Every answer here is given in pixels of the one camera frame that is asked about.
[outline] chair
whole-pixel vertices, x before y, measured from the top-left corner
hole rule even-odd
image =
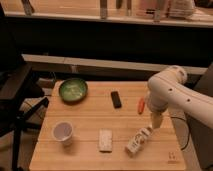
[[[18,167],[21,132],[27,129],[40,129],[41,126],[27,122],[42,105],[48,106],[43,98],[38,104],[24,113],[20,107],[25,98],[43,97],[44,92],[35,83],[38,80],[31,66],[25,63],[14,46],[12,34],[0,3],[0,137],[14,131],[12,150],[12,170]]]

